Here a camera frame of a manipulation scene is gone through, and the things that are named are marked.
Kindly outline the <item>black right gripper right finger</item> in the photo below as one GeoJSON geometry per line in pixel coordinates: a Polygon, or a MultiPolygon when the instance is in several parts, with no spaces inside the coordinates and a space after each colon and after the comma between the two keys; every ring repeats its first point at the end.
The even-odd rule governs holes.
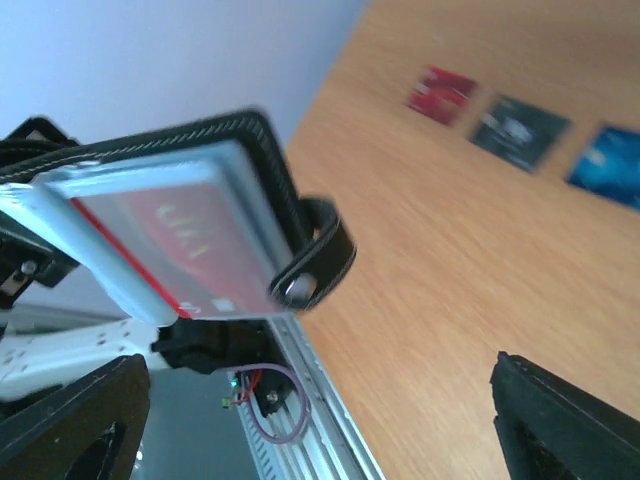
{"type": "Polygon", "coordinates": [[[501,351],[490,378],[494,427],[512,479],[637,479],[639,421],[501,351]]]}

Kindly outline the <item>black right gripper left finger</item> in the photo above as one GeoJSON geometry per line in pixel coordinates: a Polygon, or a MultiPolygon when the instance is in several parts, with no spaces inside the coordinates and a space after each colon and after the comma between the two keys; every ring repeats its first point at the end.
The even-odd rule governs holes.
{"type": "Polygon", "coordinates": [[[121,356],[1,423],[3,479],[128,479],[150,409],[144,358],[121,356]]]}

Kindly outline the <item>red credit card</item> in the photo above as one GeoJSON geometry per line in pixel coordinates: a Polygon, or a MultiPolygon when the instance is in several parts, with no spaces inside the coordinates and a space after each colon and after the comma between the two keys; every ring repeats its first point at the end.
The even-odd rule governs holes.
{"type": "Polygon", "coordinates": [[[233,194],[208,184],[76,195],[73,206],[186,318],[277,311],[273,269],[233,194]]]}
{"type": "Polygon", "coordinates": [[[441,125],[451,127],[477,88],[478,82],[471,78],[428,66],[414,84],[407,106],[441,125]]]}

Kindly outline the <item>black leather card holder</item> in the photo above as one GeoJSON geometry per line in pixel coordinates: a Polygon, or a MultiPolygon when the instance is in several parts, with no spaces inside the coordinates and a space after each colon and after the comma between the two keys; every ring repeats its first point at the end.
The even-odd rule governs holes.
{"type": "Polygon", "coordinates": [[[312,309],[355,257],[255,108],[92,144],[32,117],[1,141],[1,267],[23,285],[84,267],[124,312],[168,327],[312,309]]]}

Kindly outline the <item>blue credit card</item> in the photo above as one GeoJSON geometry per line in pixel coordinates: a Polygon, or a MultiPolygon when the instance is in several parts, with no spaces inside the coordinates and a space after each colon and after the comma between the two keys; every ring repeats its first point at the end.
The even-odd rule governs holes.
{"type": "Polygon", "coordinates": [[[639,210],[639,131],[603,126],[572,166],[566,182],[639,210]]]}

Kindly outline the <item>black credit card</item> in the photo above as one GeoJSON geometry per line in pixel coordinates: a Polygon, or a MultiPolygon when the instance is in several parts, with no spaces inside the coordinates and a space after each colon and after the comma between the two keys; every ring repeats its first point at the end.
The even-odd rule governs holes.
{"type": "Polygon", "coordinates": [[[536,105],[498,94],[479,119],[469,141],[486,152],[532,173],[572,121],[536,105]]]}

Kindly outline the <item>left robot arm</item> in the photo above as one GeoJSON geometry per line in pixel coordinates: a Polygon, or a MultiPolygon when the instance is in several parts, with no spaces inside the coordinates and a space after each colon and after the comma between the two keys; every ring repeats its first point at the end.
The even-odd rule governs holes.
{"type": "Polygon", "coordinates": [[[212,126],[79,146],[43,118],[1,142],[1,207],[40,238],[34,277],[91,271],[120,322],[12,339],[1,395],[14,400],[119,355],[165,361],[162,329],[274,314],[267,288],[289,256],[249,148],[212,126]]]}

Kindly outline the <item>left circuit board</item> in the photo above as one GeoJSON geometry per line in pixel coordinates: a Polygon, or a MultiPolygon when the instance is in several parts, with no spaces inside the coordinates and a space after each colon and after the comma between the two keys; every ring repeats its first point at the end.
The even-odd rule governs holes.
{"type": "Polygon", "coordinates": [[[237,372],[230,380],[230,394],[222,399],[223,408],[241,405],[250,400],[262,378],[262,370],[237,372]]]}

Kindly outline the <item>aluminium rail frame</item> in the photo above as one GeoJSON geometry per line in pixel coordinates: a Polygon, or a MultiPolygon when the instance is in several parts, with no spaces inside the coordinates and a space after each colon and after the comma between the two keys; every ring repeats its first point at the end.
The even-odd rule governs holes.
{"type": "Polygon", "coordinates": [[[298,320],[272,317],[267,326],[307,401],[292,393],[267,417],[261,416],[255,399],[238,406],[257,477],[384,480],[298,320]]]}

